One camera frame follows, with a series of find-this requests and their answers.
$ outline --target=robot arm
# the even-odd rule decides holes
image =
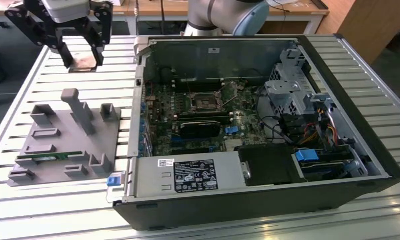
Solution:
[[[89,20],[91,10],[101,23],[100,27]],[[41,26],[29,16],[35,15]],[[91,0],[24,0],[9,6],[4,12],[29,40],[39,46],[47,45],[52,52],[60,54],[64,66],[73,64],[73,56],[63,41],[63,28],[75,28],[92,48],[96,66],[104,63],[104,46],[112,37],[113,4],[108,1]]]
[[[255,35],[269,15],[273,0],[189,0],[184,36]]]

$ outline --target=green circuit board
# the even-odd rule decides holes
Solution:
[[[217,92],[176,93],[168,85],[148,87],[153,156],[232,151],[228,143],[264,144],[267,136],[255,109],[256,90],[256,86],[247,86],[244,81],[235,80],[227,81]],[[181,123],[175,116],[193,113],[229,113],[231,122],[221,125],[216,137],[187,140],[180,136]],[[237,127],[237,132],[227,134],[225,128],[231,127]]]

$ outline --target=power supply label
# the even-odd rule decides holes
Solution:
[[[175,191],[179,194],[219,189],[219,180],[212,159],[175,162],[173,171]]]

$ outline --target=blue latch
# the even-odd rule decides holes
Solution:
[[[316,150],[314,149],[302,149],[295,153],[298,161],[318,161],[319,156]]]
[[[225,127],[225,133],[227,134],[235,134],[237,132],[239,132],[239,127],[237,126]]]
[[[111,176],[107,180],[108,187],[117,187],[121,185],[121,176]]]

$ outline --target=aluminum rail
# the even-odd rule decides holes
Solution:
[[[400,165],[399,98],[346,40],[332,35],[308,39]],[[75,54],[91,51],[81,37],[67,37],[65,42]],[[335,210],[160,231],[131,228],[107,202],[105,179],[9,187],[8,174],[33,123],[29,113],[36,104],[69,109],[60,101],[65,88],[80,90],[80,99],[91,108],[113,103],[123,109],[116,171],[125,169],[136,70],[133,42],[132,36],[112,37],[103,53],[104,66],[95,73],[68,74],[60,56],[47,48],[41,51],[0,126],[0,239],[400,239],[400,184]],[[326,91],[315,75],[314,79]]]

